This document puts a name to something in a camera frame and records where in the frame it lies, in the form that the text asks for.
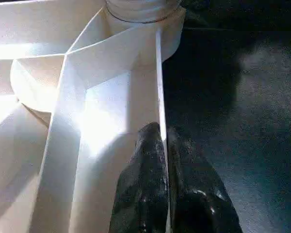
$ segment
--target white plastic housing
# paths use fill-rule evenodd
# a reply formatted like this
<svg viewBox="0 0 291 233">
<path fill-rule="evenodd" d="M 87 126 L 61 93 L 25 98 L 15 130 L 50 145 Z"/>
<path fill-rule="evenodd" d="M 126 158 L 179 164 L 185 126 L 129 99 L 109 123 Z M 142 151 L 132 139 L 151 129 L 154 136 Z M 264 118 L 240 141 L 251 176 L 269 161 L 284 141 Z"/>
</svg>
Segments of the white plastic housing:
<svg viewBox="0 0 291 233">
<path fill-rule="evenodd" d="M 123 21 L 150 23 L 167 18 L 181 0 L 107 0 L 111 14 Z"/>
<path fill-rule="evenodd" d="M 0 233 L 108 232 L 137 131 L 159 122 L 166 143 L 162 62 L 184 13 L 143 24 L 98 0 L 0 3 Z"/>
</svg>

